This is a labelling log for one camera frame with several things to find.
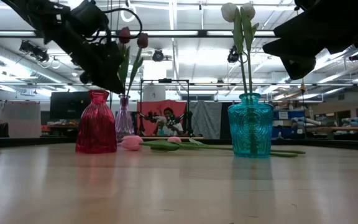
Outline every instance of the desk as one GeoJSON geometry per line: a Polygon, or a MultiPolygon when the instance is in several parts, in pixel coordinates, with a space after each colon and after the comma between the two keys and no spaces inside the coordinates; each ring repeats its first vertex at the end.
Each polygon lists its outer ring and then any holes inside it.
{"type": "Polygon", "coordinates": [[[358,127],[307,127],[308,132],[358,131],[358,127]]]}
{"type": "Polygon", "coordinates": [[[335,131],[358,131],[358,127],[307,127],[307,132],[327,133],[327,137],[334,139],[335,131]]]}
{"type": "Polygon", "coordinates": [[[358,151],[273,146],[307,155],[245,159],[74,148],[0,149],[0,223],[358,223],[358,151]]]}

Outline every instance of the red glass vase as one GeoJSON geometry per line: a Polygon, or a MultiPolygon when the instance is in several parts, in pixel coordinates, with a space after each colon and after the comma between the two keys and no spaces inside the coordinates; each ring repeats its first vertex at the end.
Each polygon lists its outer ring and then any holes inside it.
{"type": "Polygon", "coordinates": [[[114,116],[106,104],[109,93],[91,90],[89,95],[91,104],[81,116],[75,151],[88,154],[116,152],[114,116]]]}

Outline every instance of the blue vase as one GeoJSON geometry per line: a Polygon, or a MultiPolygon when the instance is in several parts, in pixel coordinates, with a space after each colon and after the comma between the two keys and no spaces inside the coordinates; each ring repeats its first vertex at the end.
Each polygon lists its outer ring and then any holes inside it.
{"type": "Polygon", "coordinates": [[[259,103],[260,94],[241,94],[242,103],[230,106],[230,132],[235,156],[267,158],[272,145],[273,106],[259,103]]]}

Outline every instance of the green leaf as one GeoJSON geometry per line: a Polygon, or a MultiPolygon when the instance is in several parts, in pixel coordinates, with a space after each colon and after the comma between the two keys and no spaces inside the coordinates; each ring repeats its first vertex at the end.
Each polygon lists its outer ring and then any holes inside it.
{"type": "Polygon", "coordinates": [[[277,153],[277,152],[271,152],[271,156],[278,156],[278,157],[297,157],[298,154],[292,154],[292,153],[277,153]]]}
{"type": "Polygon", "coordinates": [[[252,40],[255,38],[255,33],[258,27],[259,27],[259,23],[256,23],[255,25],[252,26],[252,40]]]}
{"type": "Polygon", "coordinates": [[[129,86],[128,86],[128,93],[127,95],[129,95],[129,90],[131,89],[132,83],[134,82],[136,73],[139,69],[140,66],[142,66],[143,64],[143,58],[140,59],[140,54],[142,53],[142,48],[139,47],[138,51],[137,51],[137,55],[135,58],[135,62],[134,65],[132,67],[132,71],[131,71],[131,77],[129,79],[129,86]]]}
{"type": "Polygon", "coordinates": [[[199,142],[197,140],[194,140],[192,138],[189,138],[189,142],[193,143],[193,144],[196,144],[197,146],[207,146],[206,144],[202,143],[202,142],[199,142]]]}
{"type": "Polygon", "coordinates": [[[252,30],[251,21],[249,20],[245,10],[241,7],[241,20],[244,38],[246,40],[246,49],[251,51],[252,41],[254,41],[254,31],[252,30]]]}
{"type": "Polygon", "coordinates": [[[233,38],[234,43],[237,48],[237,54],[242,54],[243,51],[243,43],[244,43],[244,36],[242,34],[242,26],[241,26],[241,15],[240,11],[236,9],[236,15],[234,18],[234,30],[233,30],[233,38]]]}
{"type": "Polygon", "coordinates": [[[150,146],[152,149],[159,148],[161,150],[166,150],[166,151],[175,151],[180,148],[177,144],[168,142],[166,140],[141,142],[140,145],[141,146],[150,146]]]}
{"type": "Polygon", "coordinates": [[[199,149],[200,146],[192,142],[173,142],[177,144],[180,149],[199,149]]]}
{"type": "Polygon", "coordinates": [[[131,47],[127,48],[125,55],[124,55],[124,61],[122,62],[121,66],[119,67],[119,70],[118,70],[119,79],[121,80],[121,83],[123,85],[125,85],[125,82],[126,82],[126,79],[128,76],[130,49],[131,49],[131,47]]]}

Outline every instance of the curtain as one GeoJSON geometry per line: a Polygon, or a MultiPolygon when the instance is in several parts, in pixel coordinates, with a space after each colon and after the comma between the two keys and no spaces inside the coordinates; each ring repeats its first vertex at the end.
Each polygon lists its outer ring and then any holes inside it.
{"type": "Polygon", "coordinates": [[[9,125],[11,138],[39,138],[41,136],[41,107],[36,102],[7,101],[1,121],[9,125]]]}
{"type": "Polygon", "coordinates": [[[221,137],[220,139],[231,139],[230,134],[230,124],[229,124],[229,113],[227,110],[229,106],[233,105],[233,103],[223,103],[222,104],[222,113],[221,113],[221,137]]]}
{"type": "Polygon", "coordinates": [[[220,138],[222,103],[190,102],[190,111],[193,112],[191,126],[195,135],[202,134],[205,139],[220,138]]]}

